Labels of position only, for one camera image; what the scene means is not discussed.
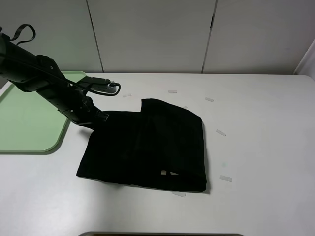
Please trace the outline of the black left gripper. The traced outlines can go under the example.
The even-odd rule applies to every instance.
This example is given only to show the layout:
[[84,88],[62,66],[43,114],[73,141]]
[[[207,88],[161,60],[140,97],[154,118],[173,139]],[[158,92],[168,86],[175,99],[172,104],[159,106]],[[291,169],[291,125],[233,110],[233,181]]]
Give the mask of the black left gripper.
[[57,108],[72,123],[92,130],[103,126],[109,118],[109,114],[97,108],[93,100],[79,90],[63,95]]

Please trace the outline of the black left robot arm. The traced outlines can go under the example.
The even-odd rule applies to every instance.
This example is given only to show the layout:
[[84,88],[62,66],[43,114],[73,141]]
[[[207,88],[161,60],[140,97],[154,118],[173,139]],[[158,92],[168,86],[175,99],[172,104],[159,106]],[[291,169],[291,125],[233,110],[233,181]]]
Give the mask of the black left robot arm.
[[102,126],[109,115],[94,105],[87,92],[98,85],[106,86],[110,81],[88,76],[78,82],[70,81],[52,58],[36,56],[13,43],[26,27],[31,29],[34,40],[36,33],[30,24],[20,25],[12,38],[0,35],[1,77],[23,92],[36,92],[78,126],[92,130]]

